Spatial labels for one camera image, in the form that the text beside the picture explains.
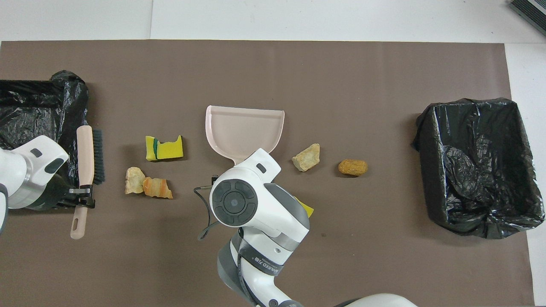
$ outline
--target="white floor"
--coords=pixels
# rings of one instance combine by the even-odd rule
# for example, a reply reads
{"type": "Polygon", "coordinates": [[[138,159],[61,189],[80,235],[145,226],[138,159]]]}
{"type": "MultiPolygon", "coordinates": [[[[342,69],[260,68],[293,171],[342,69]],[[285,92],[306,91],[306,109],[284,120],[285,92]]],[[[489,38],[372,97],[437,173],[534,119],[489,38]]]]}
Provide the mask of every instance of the white floor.
{"type": "MultiPolygon", "coordinates": [[[[546,37],[505,0],[0,0],[0,42],[150,38],[506,43],[546,193],[546,37]]],[[[535,304],[546,305],[546,226],[527,234],[535,304]]]]}

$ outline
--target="yellow sponge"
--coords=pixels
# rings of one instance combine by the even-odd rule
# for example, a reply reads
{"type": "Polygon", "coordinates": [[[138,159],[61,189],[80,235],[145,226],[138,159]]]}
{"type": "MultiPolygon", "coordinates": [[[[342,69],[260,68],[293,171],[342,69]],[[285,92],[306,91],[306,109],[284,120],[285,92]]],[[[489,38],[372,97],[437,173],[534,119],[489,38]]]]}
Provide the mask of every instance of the yellow sponge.
{"type": "Polygon", "coordinates": [[[154,137],[146,136],[146,160],[155,161],[183,156],[181,135],[178,136],[175,142],[166,143],[161,143],[154,137]]]}
{"type": "Polygon", "coordinates": [[[311,214],[313,214],[314,209],[302,203],[297,197],[294,197],[294,198],[300,203],[302,207],[304,207],[305,211],[307,211],[307,217],[311,217],[311,214]]]}

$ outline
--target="pink dustpan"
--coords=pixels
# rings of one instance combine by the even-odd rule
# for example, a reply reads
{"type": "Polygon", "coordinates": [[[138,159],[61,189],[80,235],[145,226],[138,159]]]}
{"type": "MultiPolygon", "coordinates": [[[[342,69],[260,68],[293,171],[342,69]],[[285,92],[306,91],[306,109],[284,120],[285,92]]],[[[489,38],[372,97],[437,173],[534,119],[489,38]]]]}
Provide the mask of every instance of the pink dustpan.
{"type": "Polygon", "coordinates": [[[262,148],[271,152],[278,144],[284,111],[229,108],[209,105],[205,131],[209,145],[237,165],[262,148]]]}

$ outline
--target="brush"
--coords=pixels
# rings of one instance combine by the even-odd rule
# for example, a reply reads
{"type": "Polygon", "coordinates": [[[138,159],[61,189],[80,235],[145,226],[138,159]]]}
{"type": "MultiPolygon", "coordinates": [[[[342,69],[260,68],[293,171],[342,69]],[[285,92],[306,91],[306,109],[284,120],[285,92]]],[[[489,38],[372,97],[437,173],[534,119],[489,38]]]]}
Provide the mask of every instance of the brush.
{"type": "Polygon", "coordinates": [[[87,192],[87,197],[80,198],[83,205],[74,210],[70,236],[81,239],[85,234],[87,209],[94,208],[92,195],[93,184],[104,182],[104,160],[102,154],[102,132],[91,126],[81,126],[76,130],[78,144],[78,178],[80,189],[87,192]]]}

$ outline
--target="brush bristles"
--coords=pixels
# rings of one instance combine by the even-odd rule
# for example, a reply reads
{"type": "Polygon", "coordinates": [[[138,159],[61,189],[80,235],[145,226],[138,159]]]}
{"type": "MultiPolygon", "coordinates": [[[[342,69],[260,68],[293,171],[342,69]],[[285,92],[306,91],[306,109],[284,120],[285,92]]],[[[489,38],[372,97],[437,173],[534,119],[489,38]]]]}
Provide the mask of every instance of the brush bristles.
{"type": "Polygon", "coordinates": [[[93,183],[100,185],[105,180],[101,130],[93,129],[93,151],[95,159],[95,176],[93,178],[93,183]]]}

